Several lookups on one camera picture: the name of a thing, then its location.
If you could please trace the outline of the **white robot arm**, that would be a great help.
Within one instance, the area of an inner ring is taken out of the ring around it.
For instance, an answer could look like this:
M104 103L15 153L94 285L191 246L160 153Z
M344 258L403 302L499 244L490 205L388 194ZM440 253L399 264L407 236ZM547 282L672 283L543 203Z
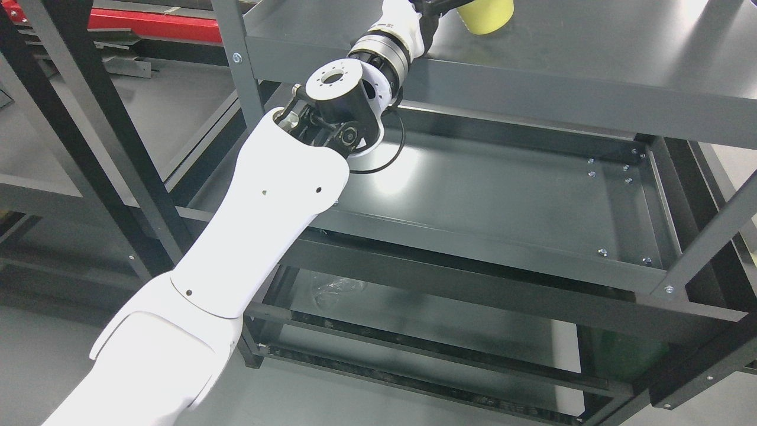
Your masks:
M337 202L348 158L381 141L381 115L424 51L421 36L376 25L266 113L200 237L114 315L90 351L89 374L45 424L173 425L200 405L237 346L244 310Z

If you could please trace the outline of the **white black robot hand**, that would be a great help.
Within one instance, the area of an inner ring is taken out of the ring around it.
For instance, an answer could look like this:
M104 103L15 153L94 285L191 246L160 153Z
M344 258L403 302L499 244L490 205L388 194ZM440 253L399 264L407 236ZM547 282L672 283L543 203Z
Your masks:
M368 32L387 33L399 41L409 60L423 56L433 43L439 20L470 1L384 1L381 17Z

